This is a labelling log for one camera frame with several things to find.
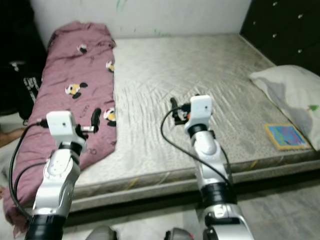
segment gray mattress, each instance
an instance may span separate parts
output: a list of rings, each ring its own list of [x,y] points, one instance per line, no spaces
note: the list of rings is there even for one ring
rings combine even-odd
[[[320,168],[319,153],[279,151],[268,139],[264,124],[289,121],[248,79],[272,64],[238,35],[116,43],[116,151],[80,175],[73,211],[197,189],[194,162],[160,135],[171,97],[180,103],[195,94],[212,97],[210,125],[235,182]],[[192,151],[182,126],[169,119],[164,131]]]

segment book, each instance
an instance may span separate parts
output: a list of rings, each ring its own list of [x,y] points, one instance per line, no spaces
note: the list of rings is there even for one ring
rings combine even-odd
[[[311,146],[293,124],[266,124],[265,130],[279,150],[310,149]]]

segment white pillow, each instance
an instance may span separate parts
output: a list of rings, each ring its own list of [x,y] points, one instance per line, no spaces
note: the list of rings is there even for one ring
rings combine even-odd
[[[283,65],[249,78],[320,150],[320,77],[300,66]]]

